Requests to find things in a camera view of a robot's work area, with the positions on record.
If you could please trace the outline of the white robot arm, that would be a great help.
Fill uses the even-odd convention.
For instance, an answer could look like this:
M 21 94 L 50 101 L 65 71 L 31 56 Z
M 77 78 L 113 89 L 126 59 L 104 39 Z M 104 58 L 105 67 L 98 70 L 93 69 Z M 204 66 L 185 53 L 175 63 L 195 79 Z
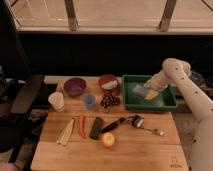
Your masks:
M 174 83 L 198 122 L 192 143 L 190 171 L 213 171 L 213 100 L 211 100 L 190 78 L 191 66 L 188 62 L 167 58 L 162 70 L 146 83 L 147 88 L 164 90 Z

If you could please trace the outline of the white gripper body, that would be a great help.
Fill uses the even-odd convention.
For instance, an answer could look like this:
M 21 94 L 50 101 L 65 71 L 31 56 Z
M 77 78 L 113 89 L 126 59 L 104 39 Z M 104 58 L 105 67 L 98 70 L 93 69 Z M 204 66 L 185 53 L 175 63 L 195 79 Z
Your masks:
M 159 73 L 153 75 L 145 83 L 150 84 L 150 89 L 161 92 L 168 87 L 168 85 L 170 83 L 170 79 L 165 74 L 165 72 L 163 70 L 161 70 Z

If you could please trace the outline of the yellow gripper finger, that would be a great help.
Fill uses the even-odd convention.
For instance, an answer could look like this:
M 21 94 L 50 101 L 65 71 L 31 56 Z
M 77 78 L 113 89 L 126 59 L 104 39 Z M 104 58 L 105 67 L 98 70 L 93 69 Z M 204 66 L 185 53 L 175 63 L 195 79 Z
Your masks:
M 145 84 L 144 84 L 144 87 L 145 87 L 146 89 L 150 89 L 150 84 L 145 83 Z
M 150 90 L 146 96 L 145 96 L 145 100 L 152 100 L 154 99 L 155 97 L 158 96 L 158 92 L 157 91 L 154 91 L 154 90 Z

